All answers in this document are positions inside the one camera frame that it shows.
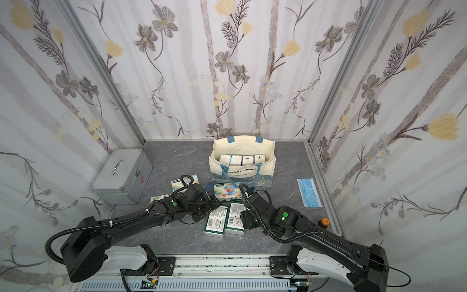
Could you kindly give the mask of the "green barcode tissue pack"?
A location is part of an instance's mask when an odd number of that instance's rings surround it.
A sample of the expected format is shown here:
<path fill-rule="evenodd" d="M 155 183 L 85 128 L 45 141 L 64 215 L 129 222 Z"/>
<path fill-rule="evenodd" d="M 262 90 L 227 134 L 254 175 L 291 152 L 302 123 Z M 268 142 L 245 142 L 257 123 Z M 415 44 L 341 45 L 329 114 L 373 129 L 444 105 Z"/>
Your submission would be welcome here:
<path fill-rule="evenodd" d="M 226 217 L 225 224 L 225 233 L 226 234 L 235 234 L 235 235 L 244 235 L 244 227 L 241 219 L 241 214 L 245 211 L 246 208 L 244 204 L 241 203 L 231 203 L 229 207 L 229 212 Z"/>
<path fill-rule="evenodd" d="M 228 210 L 228 206 L 220 206 L 209 214 L 203 231 L 204 235 L 224 237 Z"/>

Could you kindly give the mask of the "white blue tissue pack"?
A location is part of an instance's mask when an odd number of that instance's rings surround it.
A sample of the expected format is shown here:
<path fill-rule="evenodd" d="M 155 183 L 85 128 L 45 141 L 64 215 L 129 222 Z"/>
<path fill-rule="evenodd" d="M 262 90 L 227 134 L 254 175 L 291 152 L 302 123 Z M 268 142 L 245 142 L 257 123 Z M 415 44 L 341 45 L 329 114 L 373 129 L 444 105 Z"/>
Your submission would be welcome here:
<path fill-rule="evenodd" d="M 222 154 L 219 157 L 219 162 L 224 165 L 231 165 L 231 159 L 232 159 L 231 155 Z"/>

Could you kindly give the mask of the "cream canvas tote bag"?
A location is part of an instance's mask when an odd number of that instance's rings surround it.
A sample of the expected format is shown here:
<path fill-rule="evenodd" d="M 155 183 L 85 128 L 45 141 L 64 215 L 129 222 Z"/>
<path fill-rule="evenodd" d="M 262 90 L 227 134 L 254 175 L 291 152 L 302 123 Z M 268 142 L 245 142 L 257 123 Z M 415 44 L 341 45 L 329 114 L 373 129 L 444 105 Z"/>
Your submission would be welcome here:
<path fill-rule="evenodd" d="M 214 141 L 209 156 L 212 181 L 271 187 L 276 143 L 261 136 L 228 136 Z"/>

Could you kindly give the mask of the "purple tissue pack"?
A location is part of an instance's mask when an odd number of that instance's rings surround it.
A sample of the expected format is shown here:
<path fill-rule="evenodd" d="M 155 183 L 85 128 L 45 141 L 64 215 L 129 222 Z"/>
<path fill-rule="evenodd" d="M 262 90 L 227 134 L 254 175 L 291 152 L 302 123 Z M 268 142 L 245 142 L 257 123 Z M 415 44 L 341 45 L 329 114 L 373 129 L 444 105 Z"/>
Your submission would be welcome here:
<path fill-rule="evenodd" d="M 254 165 L 254 156 L 243 155 L 242 156 L 242 166 L 245 165 Z"/>

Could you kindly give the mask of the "elephant tissue pack front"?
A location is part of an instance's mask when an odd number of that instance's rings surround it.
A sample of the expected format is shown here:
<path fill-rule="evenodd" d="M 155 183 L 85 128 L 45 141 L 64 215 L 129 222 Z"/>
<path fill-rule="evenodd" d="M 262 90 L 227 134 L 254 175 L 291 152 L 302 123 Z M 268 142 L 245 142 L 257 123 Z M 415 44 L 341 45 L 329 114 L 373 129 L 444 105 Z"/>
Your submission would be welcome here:
<path fill-rule="evenodd" d="M 266 161 L 266 156 L 263 154 L 254 155 L 254 164 L 264 163 Z"/>

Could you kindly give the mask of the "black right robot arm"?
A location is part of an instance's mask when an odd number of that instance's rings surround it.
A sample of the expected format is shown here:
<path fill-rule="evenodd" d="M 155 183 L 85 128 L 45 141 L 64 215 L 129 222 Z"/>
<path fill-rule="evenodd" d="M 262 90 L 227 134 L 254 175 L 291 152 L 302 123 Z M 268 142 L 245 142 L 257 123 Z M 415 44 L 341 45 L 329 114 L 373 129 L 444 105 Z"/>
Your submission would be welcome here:
<path fill-rule="evenodd" d="M 239 185 L 246 210 L 245 229 L 261 228 L 281 244 L 290 244 L 286 266 L 294 271 L 317 273 L 341 281 L 356 292 L 385 292 L 390 288 L 386 251 L 379 245 L 360 245 L 341 237 L 288 206 L 275 208 L 269 195 L 262 197 Z"/>

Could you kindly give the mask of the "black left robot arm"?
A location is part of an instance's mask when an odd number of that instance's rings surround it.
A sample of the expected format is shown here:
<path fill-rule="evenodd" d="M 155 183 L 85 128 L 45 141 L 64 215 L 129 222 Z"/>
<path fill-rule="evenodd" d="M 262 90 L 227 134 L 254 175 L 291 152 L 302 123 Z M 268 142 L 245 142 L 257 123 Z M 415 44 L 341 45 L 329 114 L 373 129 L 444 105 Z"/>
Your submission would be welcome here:
<path fill-rule="evenodd" d="M 66 267 L 71 282 L 81 282 L 101 270 L 110 259 L 106 250 L 124 239 L 186 216 L 197 223 L 221 206 L 217 197 L 191 176 L 181 177 L 185 178 L 191 182 L 143 210 L 109 220 L 88 217 L 77 227 L 54 234 L 45 243 L 46 254 Z"/>

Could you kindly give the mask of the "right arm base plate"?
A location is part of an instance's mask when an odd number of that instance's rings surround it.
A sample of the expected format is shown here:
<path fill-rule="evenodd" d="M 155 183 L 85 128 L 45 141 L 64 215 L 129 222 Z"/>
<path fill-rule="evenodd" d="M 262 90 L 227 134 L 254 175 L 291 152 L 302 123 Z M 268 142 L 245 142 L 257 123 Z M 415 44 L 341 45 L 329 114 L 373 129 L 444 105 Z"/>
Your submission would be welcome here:
<path fill-rule="evenodd" d="M 292 277 L 294 274 L 289 271 L 284 255 L 272 255 L 269 257 L 270 272 L 275 277 Z"/>

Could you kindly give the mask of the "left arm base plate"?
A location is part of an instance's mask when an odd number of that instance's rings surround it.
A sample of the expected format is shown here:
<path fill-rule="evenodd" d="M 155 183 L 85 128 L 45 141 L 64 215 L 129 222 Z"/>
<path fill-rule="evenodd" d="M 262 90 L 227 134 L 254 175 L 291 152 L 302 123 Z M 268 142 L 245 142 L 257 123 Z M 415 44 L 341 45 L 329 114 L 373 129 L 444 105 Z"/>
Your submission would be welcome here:
<path fill-rule="evenodd" d="M 125 276 L 172 276 L 176 257 L 151 257 L 138 270 L 124 269 Z"/>

